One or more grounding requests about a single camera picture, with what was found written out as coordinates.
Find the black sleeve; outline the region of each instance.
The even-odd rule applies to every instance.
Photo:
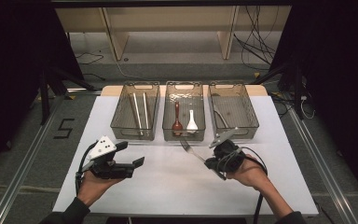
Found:
[[[78,198],[74,198],[63,213],[53,212],[43,218],[40,224],[78,224],[89,212],[90,210],[85,204]]]
[[[302,217],[300,212],[292,212],[286,217],[281,218],[275,224],[306,224],[307,222]]]

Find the hand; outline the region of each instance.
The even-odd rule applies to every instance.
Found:
[[[249,154],[246,154],[246,156],[255,159]],[[227,179],[236,179],[243,185],[253,187],[256,190],[270,184],[269,178],[260,165],[246,159],[243,160],[242,165],[235,173],[227,173],[226,177]]]
[[[123,179],[101,179],[95,177],[91,171],[86,171],[83,175],[77,198],[86,206],[90,207],[113,185]]]

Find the white table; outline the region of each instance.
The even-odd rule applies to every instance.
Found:
[[[62,212],[76,196],[75,173],[87,147],[103,135],[117,140],[110,128],[118,96],[99,96],[89,115],[76,154],[53,211]],[[283,198],[304,216],[318,215],[310,191],[301,174],[275,106],[268,96],[251,96],[260,127],[252,140],[236,140],[252,148],[268,167],[268,176]],[[204,141],[190,143],[204,159],[213,155],[209,105],[205,96],[206,131]],[[163,115],[164,98],[159,111]],[[255,212],[258,192],[235,180],[223,181],[177,142],[165,142],[162,116],[158,116],[154,141],[130,141],[116,154],[117,162],[132,162],[145,156],[143,166],[132,178],[109,189],[91,208],[91,213],[125,217],[246,217]],[[263,202],[260,215],[271,215]]]

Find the storage tray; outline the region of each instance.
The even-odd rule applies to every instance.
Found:
[[[211,82],[208,101],[214,134],[238,127],[232,139],[254,138],[259,124],[243,82]]]
[[[175,102],[179,102],[179,121],[183,130],[174,130]],[[189,110],[193,110],[194,120],[198,126],[196,131],[188,130]],[[164,118],[162,122],[165,141],[202,141],[205,134],[205,111],[201,82],[167,82],[165,94]]]
[[[158,105],[158,82],[126,82],[110,125],[116,139],[154,140]]]

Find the floor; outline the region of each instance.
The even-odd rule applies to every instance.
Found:
[[[249,33],[237,33],[246,39]],[[268,38],[267,44],[275,49],[280,32],[261,34]],[[250,82],[257,74],[265,74],[268,65],[254,55],[242,53],[241,45],[234,41],[229,60],[223,60],[216,33],[131,33],[122,60],[116,63],[111,54],[105,34],[70,34],[74,53],[88,83],[103,87],[120,84],[125,80],[157,79],[161,82],[173,79],[199,78],[244,79]],[[269,92],[290,98],[290,92],[278,92],[279,76],[264,83]],[[78,88],[65,83],[68,88]],[[76,151],[78,141],[86,125],[98,92],[72,91],[67,97],[54,97],[51,93],[53,119],[46,129],[40,125],[41,102],[36,98],[30,111],[11,140],[11,149],[0,155],[0,202],[7,187],[23,177],[18,193],[8,205],[4,223],[36,223],[46,216],[60,191],[66,171]],[[301,172],[315,202],[320,205],[320,215],[307,218],[309,223],[358,223],[358,183],[337,153],[323,121],[315,113],[312,119],[297,121],[297,116],[286,101],[276,101],[277,113],[296,155]],[[304,104],[307,116],[312,116],[311,105]],[[60,128],[72,129],[70,134]],[[309,136],[299,130],[308,130]],[[46,132],[40,142],[34,139]],[[312,137],[311,144],[304,138]],[[21,163],[36,148],[32,163],[25,171]],[[347,208],[341,208],[337,199],[344,199]],[[104,223],[106,217],[87,216],[84,223]],[[261,217],[259,223],[273,223],[273,217]]]

